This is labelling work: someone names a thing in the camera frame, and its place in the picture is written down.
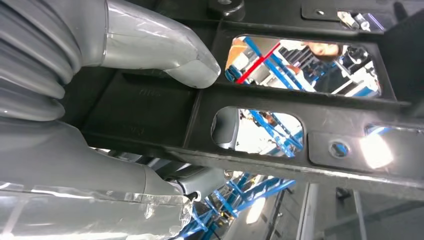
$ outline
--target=plastic wrap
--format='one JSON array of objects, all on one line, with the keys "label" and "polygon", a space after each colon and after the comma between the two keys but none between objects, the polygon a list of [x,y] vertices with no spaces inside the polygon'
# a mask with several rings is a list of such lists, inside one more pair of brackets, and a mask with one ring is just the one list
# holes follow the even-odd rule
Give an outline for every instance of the plastic wrap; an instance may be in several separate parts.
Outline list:
[{"label": "plastic wrap", "polygon": [[0,182],[0,240],[165,240],[191,212],[181,195]]}]

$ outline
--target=hole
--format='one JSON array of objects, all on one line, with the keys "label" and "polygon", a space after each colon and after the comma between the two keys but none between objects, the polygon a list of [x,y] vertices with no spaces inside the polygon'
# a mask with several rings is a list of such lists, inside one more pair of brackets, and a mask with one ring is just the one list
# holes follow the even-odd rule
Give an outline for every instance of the hole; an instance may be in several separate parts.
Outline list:
[{"label": "hole", "polygon": [[241,36],[224,73],[236,84],[371,98],[381,95],[376,72],[360,44]]},{"label": "hole", "polygon": [[218,0],[218,3],[222,4],[222,5],[228,5],[231,4],[233,1],[231,0]]},{"label": "hole", "polygon": [[336,158],[345,158],[349,154],[348,146],[340,141],[331,143],[329,151]]},{"label": "hole", "polygon": [[325,15],[325,13],[323,11],[319,10],[319,9],[315,10],[315,13],[318,14],[318,15],[320,15],[320,16],[324,16]]},{"label": "hole", "polygon": [[212,139],[221,148],[276,157],[303,149],[302,125],[289,114],[225,107],[213,122]]}]

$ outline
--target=metal bracket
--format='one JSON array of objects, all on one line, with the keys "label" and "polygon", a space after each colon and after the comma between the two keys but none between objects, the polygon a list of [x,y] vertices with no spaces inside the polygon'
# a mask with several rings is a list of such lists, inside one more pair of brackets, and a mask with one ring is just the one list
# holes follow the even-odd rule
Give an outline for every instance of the metal bracket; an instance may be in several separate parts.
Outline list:
[{"label": "metal bracket", "polygon": [[308,20],[321,20],[340,22],[334,0],[302,0],[302,18]]}]

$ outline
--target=red bar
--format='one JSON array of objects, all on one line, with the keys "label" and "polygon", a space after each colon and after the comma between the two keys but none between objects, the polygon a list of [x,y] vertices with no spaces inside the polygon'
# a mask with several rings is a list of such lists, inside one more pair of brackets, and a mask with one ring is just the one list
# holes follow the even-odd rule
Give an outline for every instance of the red bar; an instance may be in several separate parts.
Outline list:
[{"label": "red bar", "polygon": [[259,56],[259,59],[256,60],[253,65],[245,72],[243,73],[243,75],[241,75],[241,77],[239,79],[237,79],[237,81],[235,81],[235,83],[237,84],[242,84],[248,77],[249,75],[259,67],[259,65],[261,65],[267,58],[269,58],[271,56],[271,54],[273,54],[273,52],[280,46],[280,42],[278,42],[274,47],[272,47],[272,49],[265,55],[265,57],[263,56]]}]

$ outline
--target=person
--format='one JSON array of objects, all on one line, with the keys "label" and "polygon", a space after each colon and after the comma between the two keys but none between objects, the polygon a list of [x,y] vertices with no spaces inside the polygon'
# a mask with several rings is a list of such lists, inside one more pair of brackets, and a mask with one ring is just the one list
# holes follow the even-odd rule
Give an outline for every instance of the person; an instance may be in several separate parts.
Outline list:
[{"label": "person", "polygon": [[336,60],[343,53],[343,45],[335,43],[281,40],[281,45],[289,51],[308,47],[318,60],[326,63]]}]

